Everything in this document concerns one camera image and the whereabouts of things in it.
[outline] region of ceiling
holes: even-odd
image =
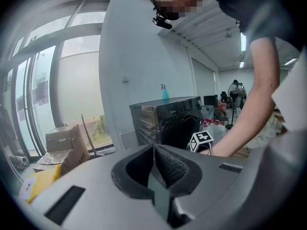
[[[235,19],[225,15],[215,0],[205,0],[201,12],[192,13],[172,31],[198,48],[219,70],[237,69],[240,61],[246,62],[246,68],[253,67],[248,43],[246,52],[241,51]],[[299,55],[296,48],[281,39],[276,45],[281,67]]]

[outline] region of forearm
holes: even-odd
[[[227,135],[213,147],[212,155],[231,156],[261,131],[274,109],[271,94],[268,93],[268,89],[253,86],[237,122]]]

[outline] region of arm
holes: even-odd
[[[212,155],[227,157],[252,140],[269,120],[275,104],[272,93],[279,85],[279,60],[275,43],[261,38],[250,44],[254,63],[254,85],[244,108],[227,135],[212,149]]]

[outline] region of cardboard box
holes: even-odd
[[[90,154],[82,139],[79,125],[55,128],[46,134],[47,152],[34,166],[34,171],[44,171],[61,166],[64,175],[88,161]]]

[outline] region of dark t-shirt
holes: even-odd
[[[240,22],[249,42],[278,37],[302,49],[306,36],[303,0],[217,0],[221,10]]]

